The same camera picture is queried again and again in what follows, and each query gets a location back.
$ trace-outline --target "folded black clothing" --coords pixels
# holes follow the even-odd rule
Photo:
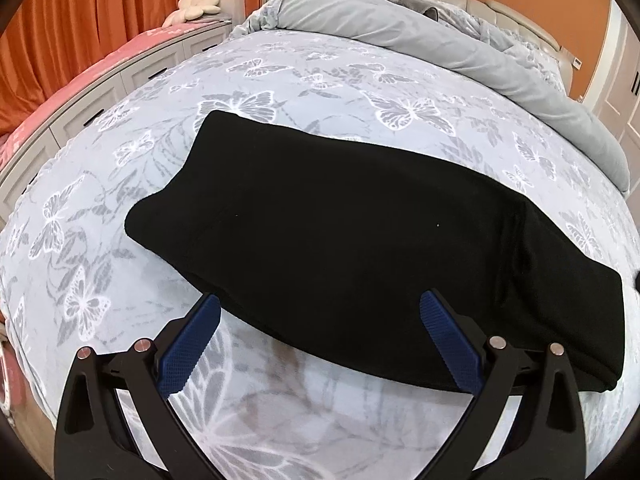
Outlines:
[[[125,229],[236,317],[367,374],[457,389],[420,320],[432,288],[488,336],[562,343],[581,390],[622,373],[620,276],[452,162],[214,111]]]

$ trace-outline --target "drawer handle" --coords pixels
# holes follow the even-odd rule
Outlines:
[[[104,108],[102,110],[98,110],[95,114],[93,114],[88,120],[87,122],[85,122],[82,126],[84,126],[85,128],[93,123],[98,117],[100,117],[102,114],[104,113]]]
[[[149,79],[149,81],[151,81],[153,78],[158,77],[159,75],[162,75],[167,70],[169,70],[169,67],[165,66],[164,68],[158,70],[155,74],[150,75],[147,79]]]

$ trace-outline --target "silver screw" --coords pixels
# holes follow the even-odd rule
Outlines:
[[[76,356],[78,356],[78,359],[87,359],[90,355],[91,349],[88,346],[83,346],[78,350],[78,353],[76,354]]]
[[[491,348],[495,348],[496,350],[504,350],[507,348],[507,341],[499,335],[494,335],[489,339],[489,345],[491,345]]]
[[[133,348],[136,352],[146,352],[151,348],[151,341],[149,339],[138,339]]]
[[[561,356],[564,354],[564,346],[560,343],[551,343],[551,345],[549,345],[549,350],[551,350],[553,355]]]

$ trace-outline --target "bed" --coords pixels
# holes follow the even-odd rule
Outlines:
[[[484,12],[562,58],[550,35],[507,7],[441,1]],[[615,268],[624,287],[625,368],[612,392],[581,394],[593,471],[640,404],[640,239],[620,189],[566,137],[471,78],[374,44],[277,29],[272,18],[263,10],[230,41],[133,92],[46,163],[18,201],[0,235],[0,306],[40,409],[55,424],[78,347],[127,349],[198,299],[122,226],[137,200],[178,171],[206,114],[222,109],[487,174],[529,196],[587,256]],[[562,82],[570,86],[567,72]],[[130,400],[121,400],[145,457],[158,463]],[[225,314],[172,403],[228,478],[358,480],[414,478],[469,400],[329,364]],[[481,463],[499,452],[518,401],[510,400]]]

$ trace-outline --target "blue gripper pad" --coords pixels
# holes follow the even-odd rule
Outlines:
[[[181,392],[220,324],[220,300],[207,296],[158,363],[158,392],[163,399]]]
[[[430,290],[420,297],[420,319],[460,391],[477,396],[484,386],[480,356]]]

